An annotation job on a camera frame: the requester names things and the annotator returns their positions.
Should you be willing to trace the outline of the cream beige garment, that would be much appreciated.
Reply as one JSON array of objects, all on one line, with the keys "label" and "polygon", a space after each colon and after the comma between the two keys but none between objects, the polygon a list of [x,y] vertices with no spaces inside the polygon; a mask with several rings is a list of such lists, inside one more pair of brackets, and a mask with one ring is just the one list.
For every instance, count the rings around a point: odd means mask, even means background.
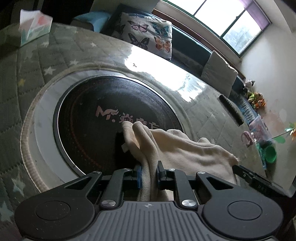
[{"label": "cream beige garment", "polygon": [[172,199],[170,194],[157,190],[159,161],[165,169],[178,169],[189,176],[205,171],[232,184],[240,183],[232,171],[238,159],[223,147],[210,143],[207,138],[195,142],[180,130],[151,130],[139,121],[124,121],[121,126],[128,149],[142,165],[139,201]]}]

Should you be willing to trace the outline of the green plastic bucket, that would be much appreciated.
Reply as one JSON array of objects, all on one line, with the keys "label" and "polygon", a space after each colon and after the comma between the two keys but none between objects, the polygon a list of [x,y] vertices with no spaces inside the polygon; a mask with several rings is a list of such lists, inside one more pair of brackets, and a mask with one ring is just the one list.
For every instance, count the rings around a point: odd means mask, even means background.
[{"label": "green plastic bucket", "polygon": [[276,161],[277,153],[273,146],[266,146],[264,148],[259,146],[259,153],[262,161],[265,163],[273,164]]}]

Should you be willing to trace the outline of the clear plastic storage box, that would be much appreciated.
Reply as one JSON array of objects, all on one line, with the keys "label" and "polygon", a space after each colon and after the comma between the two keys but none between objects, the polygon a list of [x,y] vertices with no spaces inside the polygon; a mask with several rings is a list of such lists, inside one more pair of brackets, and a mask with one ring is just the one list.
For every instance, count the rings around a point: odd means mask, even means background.
[{"label": "clear plastic storage box", "polygon": [[249,129],[253,133],[257,142],[269,141],[272,138],[268,127],[263,121],[263,118],[258,115],[250,124]]}]

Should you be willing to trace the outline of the colourful paper pinwheel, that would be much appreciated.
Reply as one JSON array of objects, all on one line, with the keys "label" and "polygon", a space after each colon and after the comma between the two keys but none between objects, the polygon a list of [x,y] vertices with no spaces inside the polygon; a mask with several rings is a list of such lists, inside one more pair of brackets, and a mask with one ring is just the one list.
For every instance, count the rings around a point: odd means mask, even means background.
[{"label": "colourful paper pinwheel", "polygon": [[284,144],[286,138],[290,137],[292,141],[295,140],[296,136],[296,123],[289,123],[289,127],[285,128],[284,132],[272,137],[271,139],[279,144]]}]

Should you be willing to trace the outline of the black remote control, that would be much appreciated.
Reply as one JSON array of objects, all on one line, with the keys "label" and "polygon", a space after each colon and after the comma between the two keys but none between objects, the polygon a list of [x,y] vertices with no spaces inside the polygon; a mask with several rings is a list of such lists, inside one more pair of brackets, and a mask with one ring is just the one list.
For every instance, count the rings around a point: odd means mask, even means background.
[{"label": "black remote control", "polygon": [[219,96],[220,102],[224,105],[224,107],[227,109],[227,111],[230,113],[230,115],[233,117],[235,122],[241,126],[244,124],[244,120],[241,117],[241,115],[238,113],[238,111],[234,108],[234,105],[230,102],[229,99],[227,99],[224,95]]}]

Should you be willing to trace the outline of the orange tiger plush toy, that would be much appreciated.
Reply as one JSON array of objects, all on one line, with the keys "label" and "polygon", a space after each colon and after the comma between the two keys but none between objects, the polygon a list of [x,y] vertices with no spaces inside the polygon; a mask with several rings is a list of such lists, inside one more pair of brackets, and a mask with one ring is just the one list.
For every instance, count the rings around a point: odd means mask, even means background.
[{"label": "orange tiger plush toy", "polygon": [[263,108],[265,107],[266,105],[266,102],[264,99],[260,99],[260,100],[257,100],[254,104],[253,104],[253,108],[255,110],[259,109],[259,108]]}]

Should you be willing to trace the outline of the yellow green plush toy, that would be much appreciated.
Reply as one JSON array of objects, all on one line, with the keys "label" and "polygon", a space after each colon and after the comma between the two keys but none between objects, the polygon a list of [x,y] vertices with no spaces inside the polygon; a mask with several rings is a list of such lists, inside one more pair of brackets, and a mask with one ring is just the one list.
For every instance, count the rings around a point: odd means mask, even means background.
[{"label": "yellow green plush toy", "polygon": [[248,96],[248,102],[249,103],[256,103],[259,100],[263,99],[263,95],[262,93],[259,92],[252,92],[249,96]]}]

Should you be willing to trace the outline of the round black induction cooktop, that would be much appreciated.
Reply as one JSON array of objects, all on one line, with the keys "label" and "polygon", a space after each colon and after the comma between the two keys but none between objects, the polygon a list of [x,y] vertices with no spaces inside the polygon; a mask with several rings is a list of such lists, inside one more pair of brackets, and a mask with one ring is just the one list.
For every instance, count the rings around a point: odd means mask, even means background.
[{"label": "round black induction cooktop", "polygon": [[53,129],[59,152],[79,176],[132,169],[139,161],[122,148],[124,121],[182,130],[174,109],[143,82],[92,76],[71,85],[57,103]]}]

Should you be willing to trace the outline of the black white plush toy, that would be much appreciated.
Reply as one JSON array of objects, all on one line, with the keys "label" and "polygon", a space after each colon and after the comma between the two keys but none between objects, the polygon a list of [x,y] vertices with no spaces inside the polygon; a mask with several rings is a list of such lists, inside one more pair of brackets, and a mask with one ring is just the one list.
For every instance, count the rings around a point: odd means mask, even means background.
[{"label": "black white plush toy", "polygon": [[250,90],[255,84],[255,81],[254,80],[247,80],[245,81],[244,85],[245,87]]}]

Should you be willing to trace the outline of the grey plain pillow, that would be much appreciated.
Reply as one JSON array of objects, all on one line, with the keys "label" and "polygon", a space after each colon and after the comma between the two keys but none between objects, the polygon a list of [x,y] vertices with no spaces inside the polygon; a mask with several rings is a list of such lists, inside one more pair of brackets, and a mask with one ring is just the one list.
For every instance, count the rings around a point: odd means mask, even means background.
[{"label": "grey plain pillow", "polygon": [[238,72],[216,51],[213,51],[203,68],[201,80],[229,97],[237,75]]}]

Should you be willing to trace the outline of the blue sectional sofa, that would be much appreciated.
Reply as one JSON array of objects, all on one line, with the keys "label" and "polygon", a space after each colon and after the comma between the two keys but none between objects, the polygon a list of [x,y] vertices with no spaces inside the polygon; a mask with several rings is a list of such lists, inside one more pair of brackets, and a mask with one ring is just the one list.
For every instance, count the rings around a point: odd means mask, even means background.
[{"label": "blue sectional sofa", "polygon": [[[160,20],[158,16],[153,14],[120,4],[113,14],[105,11],[91,11],[76,16],[71,25],[109,36],[112,33],[119,34],[123,30],[122,24],[119,23],[122,13],[127,13],[140,19],[150,17],[154,20]],[[173,53],[171,62],[200,78],[202,70],[214,49],[199,35],[190,36],[175,25],[172,25],[172,37]],[[241,75],[238,74],[232,85],[229,99],[238,106],[246,122],[251,123],[258,114],[245,97],[246,93],[247,88]]]}]

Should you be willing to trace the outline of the butterfly print pillow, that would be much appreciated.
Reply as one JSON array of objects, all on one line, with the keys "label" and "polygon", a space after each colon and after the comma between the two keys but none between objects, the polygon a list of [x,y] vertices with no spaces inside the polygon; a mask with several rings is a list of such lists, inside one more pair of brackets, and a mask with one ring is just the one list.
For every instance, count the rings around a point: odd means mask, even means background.
[{"label": "butterfly print pillow", "polygon": [[142,14],[121,13],[111,36],[171,60],[172,33],[170,21]]}]

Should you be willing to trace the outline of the grey quilted star table cover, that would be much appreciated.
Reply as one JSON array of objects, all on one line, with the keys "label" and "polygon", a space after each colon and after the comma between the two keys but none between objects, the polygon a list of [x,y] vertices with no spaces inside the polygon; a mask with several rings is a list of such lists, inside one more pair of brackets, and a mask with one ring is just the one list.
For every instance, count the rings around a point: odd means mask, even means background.
[{"label": "grey quilted star table cover", "polygon": [[14,211],[37,194],[23,164],[22,127],[46,88],[78,71],[103,69],[135,77],[160,93],[176,111],[192,140],[206,137],[233,153],[245,167],[263,175],[254,147],[245,147],[238,126],[219,101],[219,93],[187,71],[152,53],[107,35],[53,24],[49,34],[22,47],[11,45],[17,25],[1,31],[1,240],[20,240]]}]

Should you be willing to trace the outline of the green framed window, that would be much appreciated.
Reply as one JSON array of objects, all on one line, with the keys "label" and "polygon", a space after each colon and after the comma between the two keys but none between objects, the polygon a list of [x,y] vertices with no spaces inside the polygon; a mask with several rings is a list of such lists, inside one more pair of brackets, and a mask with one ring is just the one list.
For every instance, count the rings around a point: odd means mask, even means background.
[{"label": "green framed window", "polygon": [[242,56],[271,24],[256,1],[206,0],[167,1],[201,23]]}]

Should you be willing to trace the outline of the tissue box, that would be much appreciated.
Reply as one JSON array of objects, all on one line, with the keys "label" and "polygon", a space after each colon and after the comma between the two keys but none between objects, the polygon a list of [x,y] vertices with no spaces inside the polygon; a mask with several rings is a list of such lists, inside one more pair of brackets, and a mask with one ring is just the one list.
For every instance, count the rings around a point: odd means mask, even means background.
[{"label": "tissue box", "polygon": [[43,14],[40,10],[20,11],[20,26],[18,31],[21,34],[20,46],[23,46],[34,39],[37,39],[51,30],[53,18]]}]

